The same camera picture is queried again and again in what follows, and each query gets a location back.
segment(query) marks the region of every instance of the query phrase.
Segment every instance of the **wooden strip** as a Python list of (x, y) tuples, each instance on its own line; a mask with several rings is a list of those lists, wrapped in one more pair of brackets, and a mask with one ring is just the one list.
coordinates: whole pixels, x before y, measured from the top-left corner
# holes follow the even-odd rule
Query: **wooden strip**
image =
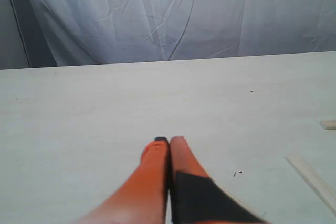
[(333, 121), (321, 121), (321, 126), (329, 131), (329, 130), (336, 130), (336, 120)]
[(320, 197), (320, 199), (336, 215), (336, 194), (328, 186), (328, 184), (314, 171), (314, 169), (308, 163), (306, 163), (298, 155), (290, 155), (287, 156), (286, 159), (289, 164), (297, 171), (297, 173)]

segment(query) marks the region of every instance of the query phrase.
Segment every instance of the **white table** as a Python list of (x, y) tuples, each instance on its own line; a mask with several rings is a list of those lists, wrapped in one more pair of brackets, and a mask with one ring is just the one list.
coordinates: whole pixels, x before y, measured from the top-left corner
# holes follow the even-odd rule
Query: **white table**
[(335, 81), (336, 52), (0, 71), (0, 222), (70, 223), (154, 137), (185, 135), (267, 220), (335, 223), (284, 159), (298, 153), (336, 190), (336, 131), (319, 125), (336, 118)]

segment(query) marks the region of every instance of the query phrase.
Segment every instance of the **white tabletop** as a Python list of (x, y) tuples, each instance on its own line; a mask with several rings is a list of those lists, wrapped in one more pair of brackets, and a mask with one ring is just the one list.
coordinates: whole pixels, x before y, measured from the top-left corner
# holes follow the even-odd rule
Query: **white tabletop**
[(336, 52), (0, 71), (0, 222), (70, 223), (154, 137), (184, 135), (268, 221), (335, 223), (284, 159), (298, 153), (336, 190), (336, 131), (319, 125), (336, 119), (335, 81)]

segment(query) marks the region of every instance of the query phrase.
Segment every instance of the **white curtain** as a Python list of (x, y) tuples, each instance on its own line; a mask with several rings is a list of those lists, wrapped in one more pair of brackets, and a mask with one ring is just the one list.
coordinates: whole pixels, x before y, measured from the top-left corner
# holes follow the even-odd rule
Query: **white curtain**
[(31, 0), (57, 63), (336, 50), (336, 0)]

